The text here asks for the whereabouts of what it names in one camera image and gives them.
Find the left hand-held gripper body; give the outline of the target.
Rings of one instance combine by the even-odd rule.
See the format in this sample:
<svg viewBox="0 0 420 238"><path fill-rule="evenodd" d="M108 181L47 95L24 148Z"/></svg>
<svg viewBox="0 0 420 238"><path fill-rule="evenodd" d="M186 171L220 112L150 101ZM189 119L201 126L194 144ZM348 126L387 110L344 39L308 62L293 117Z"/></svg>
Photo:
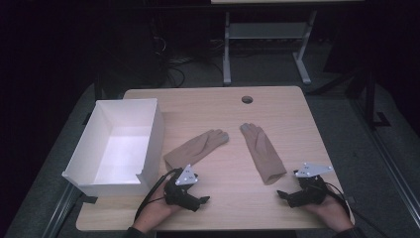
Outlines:
<svg viewBox="0 0 420 238"><path fill-rule="evenodd" d="M174 170L174 175L164 186L164 199L168 205L178 205L188 208L191 203L198 203L197 197L188 193L188 190L198 182L197 175L191 165L184 169Z"/></svg>

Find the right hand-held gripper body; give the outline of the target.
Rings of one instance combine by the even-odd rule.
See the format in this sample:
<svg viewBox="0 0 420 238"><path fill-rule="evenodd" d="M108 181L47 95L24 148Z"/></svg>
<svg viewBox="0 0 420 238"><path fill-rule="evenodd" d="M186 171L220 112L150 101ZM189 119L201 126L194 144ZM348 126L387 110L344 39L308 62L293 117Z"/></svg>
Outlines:
<svg viewBox="0 0 420 238"><path fill-rule="evenodd" d="M299 200L300 205L322 203L328 188L321 175L329 173L332 170L332 166L304 163L299 170L293 172L298 179L301 190L295 192L292 195L292 199Z"/></svg>

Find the beige glove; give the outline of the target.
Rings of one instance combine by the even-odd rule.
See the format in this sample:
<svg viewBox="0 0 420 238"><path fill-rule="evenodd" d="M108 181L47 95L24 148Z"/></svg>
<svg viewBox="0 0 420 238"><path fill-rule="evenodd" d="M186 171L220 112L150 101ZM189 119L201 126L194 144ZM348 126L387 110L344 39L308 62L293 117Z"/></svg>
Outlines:
<svg viewBox="0 0 420 238"><path fill-rule="evenodd" d="M194 165L219 146L229 141L229 135L220 129L209 130L198 135L163 156L168 168L185 168Z"/></svg>
<svg viewBox="0 0 420 238"><path fill-rule="evenodd" d="M240 130L264 184L273 184L286 174L280 156L261 127L244 123Z"/></svg>

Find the white box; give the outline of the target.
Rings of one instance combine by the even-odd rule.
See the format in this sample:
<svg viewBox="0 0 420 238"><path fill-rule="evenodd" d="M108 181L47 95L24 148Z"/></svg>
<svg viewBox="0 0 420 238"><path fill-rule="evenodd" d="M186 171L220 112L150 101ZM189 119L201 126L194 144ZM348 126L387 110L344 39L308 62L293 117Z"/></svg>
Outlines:
<svg viewBox="0 0 420 238"><path fill-rule="evenodd" d="M158 180L163 137L155 98L98 100L62 176L88 196L145 195Z"/></svg>

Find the person's left hand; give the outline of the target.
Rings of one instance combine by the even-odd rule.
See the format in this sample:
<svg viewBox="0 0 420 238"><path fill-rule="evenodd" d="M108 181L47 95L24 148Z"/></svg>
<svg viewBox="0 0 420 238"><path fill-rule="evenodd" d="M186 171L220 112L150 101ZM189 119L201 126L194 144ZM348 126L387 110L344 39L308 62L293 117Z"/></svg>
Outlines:
<svg viewBox="0 0 420 238"><path fill-rule="evenodd" d="M162 184L151 196L152 202L149 202L141 211L139 217L135 220L132 227L147 233L159 226L171 215L181 210L180 206L168 205L163 200L164 185Z"/></svg>

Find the aluminium rail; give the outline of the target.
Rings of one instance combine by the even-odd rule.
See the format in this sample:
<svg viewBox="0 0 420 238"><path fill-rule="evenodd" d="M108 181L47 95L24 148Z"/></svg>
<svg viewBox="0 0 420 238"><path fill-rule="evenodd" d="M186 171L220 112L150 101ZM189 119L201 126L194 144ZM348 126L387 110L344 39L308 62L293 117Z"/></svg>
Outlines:
<svg viewBox="0 0 420 238"><path fill-rule="evenodd" d="M365 112L361 107L361 104L357 100L351 100L350 104L352 105L352 108L355 110L358 117L362 120L362 123L366 128L370 139L380 154L380 157L384 163L387 173L390 176L391 181L394 183L400 198L405 204L416 226L420 230L420 201L413 193L411 187L404 177L403 172L400 170L394 158L385 146L373 122L368 121Z"/></svg>
<svg viewBox="0 0 420 238"><path fill-rule="evenodd" d="M57 201L52 216L43 232L42 238L56 238L66 217L72 207L81 196L81 191L71 183L68 183L63 194Z"/></svg>

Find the black metal post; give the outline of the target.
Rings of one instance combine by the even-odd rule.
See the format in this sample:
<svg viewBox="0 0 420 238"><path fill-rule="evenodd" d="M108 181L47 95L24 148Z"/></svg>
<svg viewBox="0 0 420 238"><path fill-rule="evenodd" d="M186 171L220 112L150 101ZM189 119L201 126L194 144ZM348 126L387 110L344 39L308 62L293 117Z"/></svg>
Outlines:
<svg viewBox="0 0 420 238"><path fill-rule="evenodd" d="M373 130L377 127L390 126L384 113L375 110L375 86L374 74L369 69L366 73L365 119L368 126Z"/></svg>

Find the grey metal table frame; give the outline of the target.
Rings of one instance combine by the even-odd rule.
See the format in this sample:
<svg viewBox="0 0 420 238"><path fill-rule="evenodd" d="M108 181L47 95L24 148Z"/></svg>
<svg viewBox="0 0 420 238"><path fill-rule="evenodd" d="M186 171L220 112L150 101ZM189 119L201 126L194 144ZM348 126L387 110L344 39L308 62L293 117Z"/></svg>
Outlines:
<svg viewBox="0 0 420 238"><path fill-rule="evenodd" d="M301 46L292 54L302 82L311 83L303 57L312 33L317 11L310 13L306 22L296 23L233 23L231 14L225 13L224 52L222 57L223 85L232 83L230 64L231 40L300 40Z"/></svg>

